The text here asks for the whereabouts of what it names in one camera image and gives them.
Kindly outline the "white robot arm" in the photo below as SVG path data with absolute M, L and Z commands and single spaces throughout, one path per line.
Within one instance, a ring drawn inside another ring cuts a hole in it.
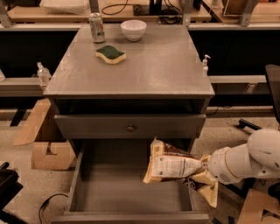
M 245 144 L 215 151 L 207 162 L 211 175 L 225 185 L 243 179 L 280 177 L 280 131 L 259 129 Z

